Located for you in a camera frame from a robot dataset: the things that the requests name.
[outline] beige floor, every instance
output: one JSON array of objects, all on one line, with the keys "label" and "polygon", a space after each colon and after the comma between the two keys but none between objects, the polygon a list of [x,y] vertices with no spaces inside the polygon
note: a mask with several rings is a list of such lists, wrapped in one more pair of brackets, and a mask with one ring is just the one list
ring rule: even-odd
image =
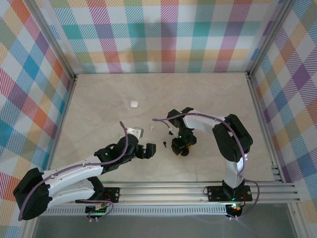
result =
[{"label": "beige floor", "polygon": [[[139,106],[130,108],[130,101]],[[165,118],[172,109],[192,107],[202,113],[236,114],[253,138],[245,178],[273,180],[256,112],[243,73],[95,74],[80,75],[52,162],[52,168],[80,161],[124,135],[126,127],[142,127],[140,144],[157,144],[149,160],[133,159],[102,180],[218,181],[225,173],[213,135],[194,131],[198,143],[187,157],[176,156],[167,127],[152,118]]]}]

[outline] colorful checkered wallpaper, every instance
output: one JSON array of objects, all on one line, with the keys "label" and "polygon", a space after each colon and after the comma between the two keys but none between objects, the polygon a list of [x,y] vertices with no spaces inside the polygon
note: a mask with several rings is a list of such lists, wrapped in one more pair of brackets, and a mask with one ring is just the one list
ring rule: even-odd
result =
[{"label": "colorful checkered wallpaper", "polygon": [[77,73],[252,64],[284,0],[37,0]]},{"label": "colorful checkered wallpaper", "polygon": [[253,82],[279,162],[317,237],[317,0],[297,0]]},{"label": "colorful checkered wallpaper", "polygon": [[22,0],[0,0],[0,238],[19,233],[12,191],[43,169],[71,80]]}]

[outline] purple cable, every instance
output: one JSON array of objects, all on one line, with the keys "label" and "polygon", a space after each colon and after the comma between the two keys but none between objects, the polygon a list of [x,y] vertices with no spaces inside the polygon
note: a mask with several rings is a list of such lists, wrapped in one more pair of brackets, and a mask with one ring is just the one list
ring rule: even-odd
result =
[{"label": "purple cable", "polygon": [[226,123],[225,121],[223,121],[223,120],[221,120],[221,119],[219,119],[219,118],[216,118],[216,117],[213,117],[213,116],[209,116],[209,115],[205,115],[205,114],[202,114],[202,113],[183,113],[183,114],[179,114],[179,115],[176,115],[176,116],[173,116],[173,117],[170,117],[170,118],[165,118],[165,119],[155,119],[155,118],[153,118],[152,120],[153,120],[153,121],[163,122],[164,124],[167,125],[168,129],[170,129],[170,126],[169,126],[165,121],[166,121],[166,120],[171,120],[171,119],[174,119],[174,118],[178,118],[178,117],[182,117],[182,116],[201,116],[201,117],[213,119],[213,120],[216,120],[216,121],[218,121],[218,122],[221,122],[222,124],[224,124],[224,125],[230,130],[230,132],[232,133],[234,139],[236,140],[236,142],[237,142],[237,144],[238,144],[238,146],[239,146],[239,149],[240,149],[240,152],[241,152],[241,155],[242,155],[242,159],[243,159],[243,166],[242,166],[242,170],[239,172],[239,176],[240,176],[243,180],[245,180],[246,182],[253,182],[253,183],[257,186],[257,189],[258,189],[257,198],[255,199],[255,201],[254,201],[252,207],[250,208],[250,210],[249,210],[247,213],[241,215],[240,217],[245,216],[246,214],[248,214],[249,212],[251,212],[251,210],[255,207],[255,205],[257,204],[257,202],[258,202],[258,200],[259,200],[259,197],[260,197],[260,187],[259,187],[259,185],[258,185],[257,182],[255,182],[255,181],[253,181],[253,180],[248,180],[248,179],[242,177],[243,171],[244,171],[244,169],[245,169],[246,157],[245,157],[245,155],[244,155],[244,151],[243,151],[242,145],[241,145],[241,143],[240,143],[240,141],[239,141],[239,139],[238,139],[236,133],[235,133],[235,132],[233,131],[233,129],[231,128],[231,126],[229,126],[228,123]]},{"label": "purple cable", "polygon": [[94,201],[94,200],[89,200],[89,199],[81,199],[80,201],[82,201],[82,202],[89,202],[89,203],[101,203],[101,202],[102,202],[102,203],[109,203],[109,204],[111,204],[111,209],[110,209],[109,211],[107,211],[104,215],[102,215],[101,217],[99,217],[98,219],[100,219],[100,218],[105,217],[106,215],[108,215],[108,214],[113,210],[113,208],[114,208],[113,202],[107,201],[107,200],[96,200],[96,201]]},{"label": "purple cable", "polygon": [[[118,160],[120,160],[120,159],[124,156],[124,154],[125,154],[125,152],[127,151],[127,148],[128,148],[128,133],[127,133],[127,128],[125,128],[123,122],[121,122],[121,121],[120,121],[120,126],[124,129],[124,134],[125,134],[125,146],[124,146],[124,149],[123,149],[121,155],[120,155],[118,158],[116,158],[116,159],[114,159],[114,160],[111,160],[111,161],[108,161],[108,162],[103,162],[103,163],[87,163],[87,165],[89,165],[89,166],[108,165],[108,164],[112,164],[112,163],[114,163],[114,162],[117,162]],[[41,184],[43,184],[43,183],[45,183],[46,181],[52,179],[51,176],[57,176],[57,175],[59,175],[59,174],[65,172],[65,171],[68,171],[68,170],[71,170],[71,169],[74,169],[74,168],[77,168],[77,167],[82,167],[82,166],[85,167],[86,164],[73,165],[73,166],[70,166],[70,167],[68,167],[68,168],[65,168],[65,169],[63,169],[63,170],[61,170],[61,171],[57,171],[56,173],[54,173],[54,174],[48,176],[47,178],[45,178],[45,179],[43,179],[41,182],[39,182],[37,185],[35,185],[34,188],[32,188],[32,190],[28,193],[28,195],[26,196],[26,198],[25,198],[25,200],[24,200],[24,202],[23,202],[23,204],[22,204],[22,206],[21,206],[18,220],[19,220],[19,221],[22,221],[22,215],[23,215],[23,212],[24,212],[24,209],[25,209],[25,206],[26,206],[28,200],[30,199],[30,197],[31,197],[31,195],[34,193],[34,191],[35,191]]]}]

